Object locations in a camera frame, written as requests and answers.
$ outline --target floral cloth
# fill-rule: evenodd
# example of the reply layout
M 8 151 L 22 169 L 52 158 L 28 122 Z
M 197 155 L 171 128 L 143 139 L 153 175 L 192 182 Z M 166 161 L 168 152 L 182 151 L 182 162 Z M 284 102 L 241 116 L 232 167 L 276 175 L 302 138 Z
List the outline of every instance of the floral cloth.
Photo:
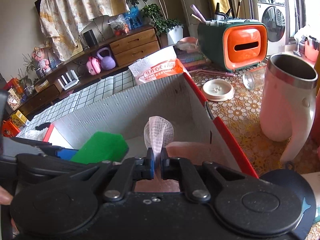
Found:
M 281 167 L 279 159 L 288 141 L 273 142 L 262 133 L 259 113 L 263 88 L 249 92 L 244 87 L 242 74 L 246 70 L 237 71 L 236 77 L 195 73 L 192 73 L 191 76 L 199 88 L 212 79 L 224 79 L 233 85 L 235 88 L 234 98 L 225 102 L 209 102 L 211 112 L 214 117 L 219 116 L 224 121 L 260 176 Z M 320 171 L 317 145 L 310 138 L 293 163 L 295 171 L 300 174 Z M 306 239 L 320 239 L 320 222 L 313 225 Z
M 41 0 L 41 30 L 58 58 L 66 61 L 77 46 L 79 33 L 92 19 L 126 11 L 125 0 Z

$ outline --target pink plush toy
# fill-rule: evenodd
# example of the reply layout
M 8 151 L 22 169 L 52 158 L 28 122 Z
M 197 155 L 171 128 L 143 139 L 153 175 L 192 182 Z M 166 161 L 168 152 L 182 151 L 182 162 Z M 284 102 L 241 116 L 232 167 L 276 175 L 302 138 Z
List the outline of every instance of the pink plush toy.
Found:
M 51 70 L 51 68 L 49 67 L 49 60 L 44 58 L 43 49 L 35 47 L 35 52 L 32 54 L 32 57 L 39 62 L 39 68 L 41 68 L 45 73 L 48 73 Z

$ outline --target pink toy backpack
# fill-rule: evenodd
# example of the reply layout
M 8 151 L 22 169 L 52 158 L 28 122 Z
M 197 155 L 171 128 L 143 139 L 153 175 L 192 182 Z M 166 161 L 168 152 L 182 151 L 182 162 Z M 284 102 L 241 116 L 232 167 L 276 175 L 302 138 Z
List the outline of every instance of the pink toy backpack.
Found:
M 99 60 L 95 57 L 89 57 L 88 62 L 87 62 L 87 69 L 88 69 L 90 75 L 92 75 L 92 76 L 99 74 L 101 72 Z

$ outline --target yellow box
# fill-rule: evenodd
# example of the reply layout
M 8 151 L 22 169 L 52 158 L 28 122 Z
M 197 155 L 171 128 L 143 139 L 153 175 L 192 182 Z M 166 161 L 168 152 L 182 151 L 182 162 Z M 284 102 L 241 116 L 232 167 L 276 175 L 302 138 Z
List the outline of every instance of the yellow box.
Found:
M 12 123 L 20 130 L 27 127 L 30 121 L 18 110 L 11 115 Z

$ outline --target washing machine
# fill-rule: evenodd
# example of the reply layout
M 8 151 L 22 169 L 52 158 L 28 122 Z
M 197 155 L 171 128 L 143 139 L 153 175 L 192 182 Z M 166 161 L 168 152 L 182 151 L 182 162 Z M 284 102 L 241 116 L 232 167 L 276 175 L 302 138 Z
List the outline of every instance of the washing machine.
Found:
M 268 30 L 267 55 L 284 52 L 285 1 L 252 0 L 253 17 L 264 23 Z

